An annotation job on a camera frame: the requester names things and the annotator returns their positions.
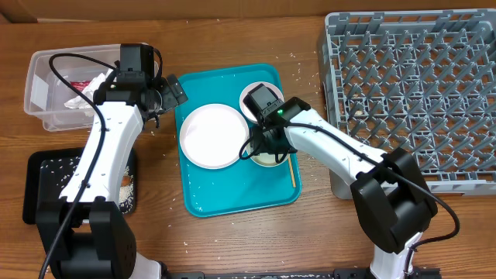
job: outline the gray dish rack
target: gray dish rack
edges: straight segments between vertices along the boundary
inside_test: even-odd
[[[325,20],[329,122],[362,143],[411,151],[432,192],[496,194],[496,10]]]

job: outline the wood grain surface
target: wood grain surface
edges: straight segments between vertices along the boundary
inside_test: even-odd
[[[0,26],[0,277],[34,278],[45,257],[36,227],[22,221],[29,156],[39,150],[83,146],[88,138],[86,129],[49,133],[39,119],[24,113],[26,73],[34,52],[147,42],[162,53],[164,73],[177,75],[269,63],[279,71],[288,97],[303,98],[325,115],[315,54],[323,26],[323,17]],[[335,198],[329,170],[304,153],[298,154],[304,187],[294,204],[209,219],[193,217],[184,207],[176,167],[174,114],[163,115],[161,122],[155,136],[147,132],[153,128],[148,123],[135,144],[138,204],[126,219],[142,255],[163,261],[173,272],[333,270],[370,264],[373,245],[360,228],[353,202]],[[494,277],[496,198],[446,201],[460,217],[461,234],[423,246],[415,265],[441,267],[444,278]],[[452,228],[453,221],[440,209],[425,236]]]

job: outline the plastic bin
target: plastic bin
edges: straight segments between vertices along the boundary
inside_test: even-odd
[[[68,109],[64,103],[77,95],[51,71],[48,60],[56,53],[79,53],[113,65],[120,58],[120,45],[83,46],[42,50],[31,57],[24,94],[24,112],[43,120],[47,131],[63,131],[91,126],[93,109]],[[68,81],[90,81],[107,68],[76,57],[58,57],[53,65]]]

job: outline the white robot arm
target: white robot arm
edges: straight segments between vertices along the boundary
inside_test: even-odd
[[[338,130],[325,121],[314,109],[302,111],[290,120],[291,123],[303,123],[314,126],[320,126],[338,136],[361,153],[367,154],[372,160],[381,162],[383,150],[373,148],[366,144],[360,143],[345,133]],[[370,163],[361,160],[351,151],[343,148],[334,139],[329,138],[323,133],[312,131],[308,128],[288,126],[284,128],[288,142],[296,150],[308,153],[324,165],[332,173],[332,185],[334,189],[339,189],[338,193],[343,196],[351,196],[350,185],[357,179],[360,172],[368,172],[374,168]],[[408,248],[420,240],[421,232],[416,233],[406,244],[400,253],[384,252],[377,245],[374,246],[374,259],[370,265],[370,272],[377,279],[403,279],[405,278],[404,267]],[[409,272],[413,271],[410,263]]]
[[[157,74],[153,72],[153,53],[160,58]],[[72,53],[51,57],[52,71],[69,87],[53,67],[53,59],[60,56],[104,64]],[[162,77],[160,52],[151,46],[123,44],[121,59],[115,64],[118,67],[95,92],[93,103],[97,114],[74,175],[59,200],[42,201],[37,210],[36,225],[47,253],[40,278],[47,264],[55,278],[159,279],[167,273],[165,265],[136,252],[134,235],[119,211],[120,181],[144,122],[155,118],[158,127],[158,115],[186,102],[188,97],[174,75]],[[105,122],[103,133],[102,122]],[[98,152],[91,172],[90,166]],[[84,184],[87,174],[91,176]],[[72,230],[83,222],[89,223],[90,233]]]
[[[408,198],[405,200],[399,198],[403,194],[410,195],[408,190],[411,190],[404,191],[404,188],[400,187],[397,187],[397,191],[393,190],[390,195],[387,195],[381,189],[381,186],[388,184],[387,180],[381,180],[380,178],[376,180],[373,179],[376,177],[371,177],[370,180],[373,181],[371,183],[365,179],[366,176],[361,175],[378,172],[378,169],[373,164],[362,160],[336,139],[321,133],[323,131],[319,132],[316,129],[298,126],[298,124],[319,127],[378,163],[386,159],[387,162],[384,164],[390,163],[391,158],[384,156],[387,155],[386,152],[360,143],[331,126],[316,110],[310,108],[302,100],[292,98],[283,103],[275,94],[271,93],[273,92],[268,88],[259,85],[249,92],[243,100],[248,109],[257,116],[257,121],[259,122],[259,126],[252,128],[252,136],[249,139],[250,144],[252,144],[252,150],[258,149],[257,153],[284,153],[282,151],[284,141],[287,140],[287,148],[290,152],[303,151],[325,164],[331,170],[335,195],[340,198],[350,198],[352,189],[355,190],[353,199],[355,200],[360,224],[365,233],[376,244],[374,260],[367,272],[376,279],[406,278],[413,271],[412,261],[410,260],[408,274],[405,273],[408,250],[420,240],[422,232],[429,225],[430,219],[437,213],[437,208],[435,208],[433,201],[421,199],[410,201]],[[412,163],[412,157],[405,151],[403,153],[394,151],[393,157],[398,154],[401,154],[401,159],[398,159],[399,162],[409,161],[410,164]],[[415,164],[414,167],[416,167],[418,173],[414,171],[412,173],[423,181],[418,166]],[[365,178],[362,179],[363,181],[357,181],[358,177]],[[408,222],[409,217],[403,216],[401,209],[395,208],[396,205],[399,205],[399,207],[406,205],[405,208],[410,207],[408,210],[409,214],[411,214],[410,217],[412,217],[411,221],[412,223],[418,221],[416,224],[418,226],[406,228],[402,223]],[[426,211],[425,205],[428,205],[427,208],[432,207],[430,208],[432,211]],[[377,206],[380,210],[378,209],[375,212],[371,209],[374,206]],[[401,239],[394,239],[396,236],[390,235],[388,230],[394,231],[395,229],[393,228],[400,228],[399,230],[402,231]]]

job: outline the black cable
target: black cable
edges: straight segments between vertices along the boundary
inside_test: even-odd
[[[318,126],[309,125],[309,124],[302,124],[302,123],[289,123],[286,126],[303,127],[303,128],[308,128],[308,129],[314,129],[314,130],[316,130],[318,132],[324,133],[327,136],[331,137],[336,142],[338,142],[339,144],[343,145],[349,151],[351,151],[352,153],[354,153],[355,155],[357,155],[360,159],[365,160],[366,162],[368,162],[368,163],[370,163],[370,164],[372,164],[372,165],[374,165],[376,167],[379,167],[380,166],[380,164],[378,162],[370,159],[367,155],[365,155],[364,153],[361,153],[360,151],[356,150],[351,145],[349,145],[348,143],[344,142],[338,136],[332,134],[331,132],[327,131],[326,129],[323,129],[323,128],[318,127]],[[408,254],[407,254],[407,257],[406,257],[406,262],[405,262],[405,270],[404,270],[405,274],[408,274],[408,268],[410,266],[410,260],[412,258],[413,252],[416,250],[416,248],[419,247],[419,246],[421,246],[421,245],[423,245],[423,244],[433,243],[433,242],[438,242],[438,241],[443,241],[443,240],[447,240],[447,239],[453,238],[460,231],[460,220],[458,219],[458,216],[453,211],[453,209],[450,208],[449,205],[447,205],[442,199],[436,197],[430,191],[425,190],[424,188],[422,188],[422,187],[418,186],[417,184],[411,182],[410,180],[404,178],[400,174],[395,173],[393,170],[391,170],[391,169],[389,169],[387,167],[382,167],[382,169],[383,170],[386,170],[389,174],[391,174],[394,177],[396,177],[399,181],[401,181],[401,182],[403,182],[405,184],[408,184],[408,185],[410,185],[412,187],[417,188],[422,193],[424,193],[425,195],[429,196],[434,201],[436,201],[437,203],[439,203],[451,215],[451,217],[453,218],[453,221],[455,222],[455,229],[452,232],[450,232],[450,233],[448,233],[448,234],[446,234],[444,236],[437,236],[437,237],[432,237],[432,238],[429,238],[429,239],[424,239],[424,240],[418,241],[417,243],[415,243],[415,244],[413,244],[413,245],[411,245],[409,247]]]
[[[50,248],[48,249],[48,253],[46,253],[46,258],[45,261],[43,262],[43,265],[40,270],[40,275],[38,276],[39,279],[45,278],[45,273],[47,272],[48,264],[50,262],[51,257],[53,256],[53,252],[55,248],[57,247],[58,243],[60,242],[60,239],[62,235],[64,234],[65,230],[69,226],[69,223],[71,222],[71,217],[74,214],[74,210],[76,209],[76,206],[79,203],[79,200],[81,200],[81,196],[83,195],[84,190],[88,186],[88,181],[90,179],[91,173],[93,172],[93,169],[95,168],[96,162],[98,160],[98,156],[100,155],[100,152],[102,151],[103,147],[103,142],[105,140],[105,132],[107,130],[106,125],[105,125],[105,118],[103,117],[102,112],[100,112],[100,109],[84,94],[82,94],[79,90],[77,90],[74,86],[71,85],[69,81],[66,81],[60,74],[59,72],[55,69],[53,66],[53,60],[57,57],[77,57],[85,60],[89,60],[92,62],[95,62],[97,64],[101,64],[103,66],[109,67],[113,70],[115,70],[115,67],[108,65],[107,63],[101,62],[99,60],[96,60],[91,57],[86,57],[84,55],[80,54],[75,54],[75,53],[58,53],[50,57],[48,60],[48,64],[50,66],[50,69],[52,72],[57,76],[57,78],[60,79],[66,86],[68,86],[72,91],[74,91],[79,97],[83,98],[96,112],[98,117],[100,118],[100,123],[102,124],[102,128],[100,129],[101,134],[100,134],[100,140],[98,141],[98,145],[96,147],[95,155],[93,156],[93,160],[90,163],[90,166],[88,168],[88,172],[84,176],[83,181],[81,182],[81,186],[79,188],[78,193],[76,194],[76,197],[74,198],[74,201],[72,202],[71,207],[69,208],[69,211],[67,211],[67,214],[64,217],[64,220],[62,222],[62,225],[60,225],[60,228],[57,231],[57,234],[55,235],[55,238],[53,239],[52,245],[50,245]]]
[[[243,152],[245,151],[245,148],[248,146],[248,144],[253,140],[254,136],[250,136],[245,143],[243,143],[243,145],[241,146],[241,148],[239,149],[239,153],[238,153],[238,157],[241,159],[241,160],[248,160],[250,159],[253,155],[255,155],[255,153],[260,149],[260,146],[262,145],[262,143],[259,143],[258,146],[256,148],[254,148],[252,150],[252,152],[250,154],[248,154],[248,156],[246,157],[243,157]]]
[[[288,153],[289,153],[289,149],[284,151],[284,153],[282,154],[282,158],[280,160],[279,160],[279,153],[274,154],[274,156],[276,157],[276,164],[280,164],[280,163],[284,162],[284,159],[286,159],[286,156],[288,155]]]

